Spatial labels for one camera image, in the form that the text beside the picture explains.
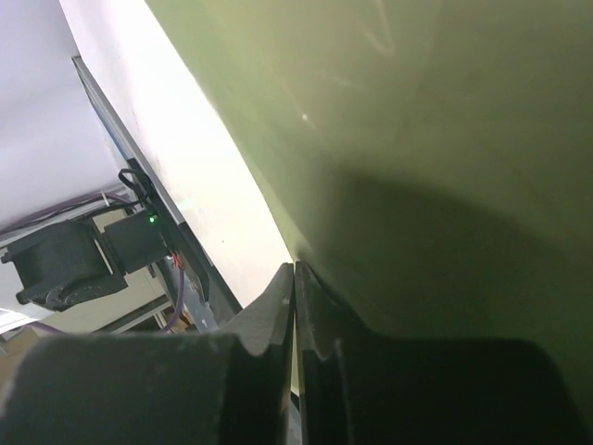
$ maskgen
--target green wall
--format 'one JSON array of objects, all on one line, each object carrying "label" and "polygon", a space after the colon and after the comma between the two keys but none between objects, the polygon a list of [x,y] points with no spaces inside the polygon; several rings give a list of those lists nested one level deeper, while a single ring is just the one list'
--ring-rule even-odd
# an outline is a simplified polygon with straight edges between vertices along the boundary
[{"label": "green wall", "polygon": [[536,340],[593,414],[593,4],[147,3],[294,257],[389,335]]}]

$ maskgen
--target black cable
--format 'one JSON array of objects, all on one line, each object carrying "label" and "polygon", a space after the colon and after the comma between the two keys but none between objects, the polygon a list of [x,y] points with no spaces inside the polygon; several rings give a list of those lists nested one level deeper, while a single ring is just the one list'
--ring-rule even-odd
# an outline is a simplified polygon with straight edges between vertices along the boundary
[{"label": "black cable", "polygon": [[[142,181],[144,181],[143,184],[143,188],[137,184],[134,183],[132,181],[130,181],[128,178],[126,178],[125,174],[131,174],[133,176],[135,176],[137,183],[141,183]],[[95,216],[99,216],[99,215],[103,215],[105,213],[110,213],[111,211],[114,210],[125,210],[125,209],[129,209],[129,208],[133,208],[139,204],[145,205],[148,198],[149,198],[149,194],[152,190],[152,181],[150,180],[150,178],[148,177],[148,175],[140,170],[135,170],[135,169],[121,169],[120,172],[118,173],[118,178],[120,178],[120,181],[128,188],[130,188],[137,196],[138,199],[136,199],[135,201],[132,202],[126,202],[126,203],[122,203],[122,204],[116,204],[114,206],[109,206],[109,207],[104,207],[103,209],[97,209],[94,211],[91,211],[89,213],[84,214],[83,216],[80,216],[79,218],[77,218],[77,220],[80,219],[90,219],[90,218],[94,218]]]},{"label": "black cable", "polygon": [[61,215],[62,213],[66,213],[66,212],[69,212],[69,211],[72,211],[72,210],[76,210],[76,209],[79,209],[81,207],[88,206],[89,204],[93,204],[94,202],[104,201],[106,199],[107,199],[107,201],[117,201],[120,204],[127,203],[127,201],[125,199],[123,199],[121,197],[118,197],[118,196],[115,196],[115,195],[104,195],[104,196],[101,195],[101,196],[97,196],[97,197],[91,197],[91,198],[86,199],[84,201],[77,202],[75,204],[71,204],[71,205],[69,205],[69,206],[67,206],[67,207],[65,207],[63,209],[55,210],[55,211],[53,211],[53,212],[51,212],[51,213],[49,213],[49,214],[47,214],[47,215],[45,215],[45,216],[43,216],[41,218],[37,218],[35,220],[28,221],[26,223],[24,222],[22,224],[18,224],[18,225],[14,225],[14,226],[9,226],[7,229],[0,230],[0,236],[4,236],[4,235],[10,234],[12,232],[17,232],[18,230],[26,229],[26,228],[29,228],[29,227],[33,227],[35,225],[39,225],[39,224],[45,223],[46,221],[49,221],[49,220],[51,220],[53,218],[56,218],[57,216]]},{"label": "black cable", "polygon": [[[134,176],[136,179],[136,183],[129,180],[125,176],[126,174],[130,174],[130,175]],[[106,199],[107,199],[107,201],[117,201],[117,203],[114,205],[110,205],[110,206],[101,208],[101,209],[90,211],[80,217],[74,218],[74,221],[79,221],[81,219],[94,218],[95,216],[102,215],[104,213],[109,213],[114,210],[122,210],[122,209],[125,210],[128,208],[133,208],[139,204],[143,204],[143,205],[146,204],[146,202],[148,200],[148,196],[153,188],[152,181],[150,180],[150,178],[148,177],[148,175],[146,173],[144,173],[140,170],[136,170],[136,169],[121,169],[120,172],[118,173],[118,178],[125,186],[130,188],[138,196],[137,200],[135,200],[133,202],[128,202],[125,199],[118,197],[118,196],[114,196],[114,195],[100,195],[97,197],[92,197],[92,198],[86,199],[84,201],[77,202],[75,204],[71,204],[63,209],[53,211],[41,218],[37,218],[35,220],[24,222],[24,223],[18,224],[18,225],[8,226],[5,229],[0,229],[0,236],[7,235],[12,232],[16,232],[18,230],[27,229],[29,227],[34,227],[39,224],[43,224],[49,220],[56,218],[57,216],[59,216],[63,213],[67,213],[69,211],[73,211],[73,210],[79,209],[81,207],[88,206],[89,204],[93,204],[95,202],[103,201]]]}]

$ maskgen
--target black plastic part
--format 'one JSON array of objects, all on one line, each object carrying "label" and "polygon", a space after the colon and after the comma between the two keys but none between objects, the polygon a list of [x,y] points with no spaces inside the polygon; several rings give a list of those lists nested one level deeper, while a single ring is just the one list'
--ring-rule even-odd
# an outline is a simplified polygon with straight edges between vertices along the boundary
[{"label": "black plastic part", "polygon": [[90,222],[58,222],[7,246],[2,262],[12,261],[29,302],[52,311],[118,292],[127,286],[117,262]]},{"label": "black plastic part", "polygon": [[306,264],[296,265],[295,283],[309,443],[591,443],[561,374],[535,345],[383,337]]},{"label": "black plastic part", "polygon": [[0,443],[284,443],[292,292],[284,267],[255,310],[209,335],[44,339],[0,400]]},{"label": "black plastic part", "polygon": [[304,443],[591,443],[534,345],[380,336],[302,263],[212,334],[45,340],[0,443],[284,443],[295,306]]},{"label": "black plastic part", "polygon": [[160,228],[160,218],[142,210],[106,225],[103,237],[120,268],[133,273],[169,255]]}]

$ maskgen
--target white surface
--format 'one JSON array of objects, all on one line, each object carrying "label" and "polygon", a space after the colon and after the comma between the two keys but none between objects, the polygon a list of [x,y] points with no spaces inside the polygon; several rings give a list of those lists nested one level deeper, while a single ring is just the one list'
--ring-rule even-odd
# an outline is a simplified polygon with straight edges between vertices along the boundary
[{"label": "white surface", "polygon": [[0,2],[0,227],[115,184],[58,0]]},{"label": "white surface", "polygon": [[290,256],[216,111],[142,0],[61,0],[82,59],[242,305]]}]

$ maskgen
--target wire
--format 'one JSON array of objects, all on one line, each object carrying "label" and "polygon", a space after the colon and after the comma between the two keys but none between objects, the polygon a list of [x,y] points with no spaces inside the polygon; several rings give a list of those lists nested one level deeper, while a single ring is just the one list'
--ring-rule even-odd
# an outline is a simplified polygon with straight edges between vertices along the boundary
[{"label": "wire", "polygon": [[[138,184],[135,184],[133,181],[129,180],[125,176],[126,174],[130,174],[130,175],[134,176],[136,178],[136,181]],[[130,188],[138,196],[137,200],[130,202],[127,199],[118,197],[117,195],[111,195],[111,194],[109,194],[109,195],[103,195],[103,194],[95,195],[93,197],[86,198],[80,202],[75,202],[73,204],[70,204],[70,205],[63,207],[61,209],[51,211],[51,213],[40,216],[38,218],[34,218],[34,219],[26,218],[24,220],[19,220],[17,222],[13,222],[9,226],[0,230],[0,236],[4,236],[4,235],[10,234],[12,232],[16,232],[18,230],[26,229],[29,227],[33,227],[35,225],[45,223],[49,220],[56,218],[57,216],[59,216],[63,213],[79,209],[80,207],[84,207],[84,206],[93,204],[98,201],[102,201],[105,198],[107,198],[111,201],[115,201],[115,202],[117,202],[117,204],[90,211],[78,218],[75,218],[74,221],[78,221],[80,219],[94,218],[95,216],[102,215],[104,213],[109,213],[114,210],[127,209],[130,207],[137,206],[139,204],[146,203],[146,201],[148,200],[149,193],[152,190],[152,181],[150,180],[150,178],[148,177],[148,175],[146,173],[144,173],[140,170],[135,170],[135,169],[121,169],[120,172],[118,173],[118,178],[124,185],[126,185],[128,188]]]},{"label": "wire", "polygon": [[169,319],[159,332],[170,331],[177,323],[177,320],[182,316],[183,311],[183,295],[185,290],[185,272],[182,268],[179,269],[179,286],[177,288],[177,301],[175,301],[175,311],[173,316]]},{"label": "wire", "polygon": [[[136,184],[136,183],[130,181],[128,178],[126,178],[125,174],[130,174],[132,176],[135,176],[138,183],[141,183],[144,180],[145,181],[145,183],[143,184],[144,189],[139,184]],[[150,177],[146,173],[142,172],[141,170],[135,170],[135,169],[121,169],[120,172],[118,173],[118,178],[120,178],[120,181],[126,187],[130,188],[138,196],[138,199],[133,202],[126,202],[126,203],[122,203],[122,204],[116,204],[115,206],[104,207],[103,209],[97,209],[97,210],[91,211],[89,213],[86,213],[86,214],[80,216],[78,219],[86,220],[86,219],[94,218],[95,216],[102,215],[104,213],[109,213],[114,210],[129,209],[129,208],[133,208],[139,204],[143,204],[143,205],[146,204],[149,194],[150,194],[150,191],[152,189],[152,181],[150,180]]]},{"label": "wire", "polygon": [[[105,197],[107,199],[109,199],[110,201],[116,201],[119,204],[127,204],[128,201],[122,197],[118,197],[117,195],[111,195],[111,194],[107,194],[105,195]],[[73,204],[68,205],[67,207],[63,207],[61,209],[58,210],[54,210],[49,214],[46,214],[44,216],[41,216],[39,218],[35,218],[35,219],[24,219],[24,220],[19,220],[17,222],[13,222],[12,224],[10,224],[9,226],[3,228],[2,230],[0,230],[0,236],[4,236],[4,235],[8,235],[12,232],[16,232],[18,230],[22,230],[22,229],[26,229],[29,227],[33,227],[35,225],[39,225],[42,223],[45,223],[48,220],[51,220],[53,218],[56,218],[57,216],[61,215],[62,213],[66,213],[68,211],[72,211],[72,210],[76,210],[79,209],[80,207],[84,207],[87,206],[89,204],[93,204],[94,202],[98,202],[98,201],[103,201],[103,195],[96,195],[93,197],[89,197],[86,198],[83,201],[79,201],[79,202],[75,202]]]}]

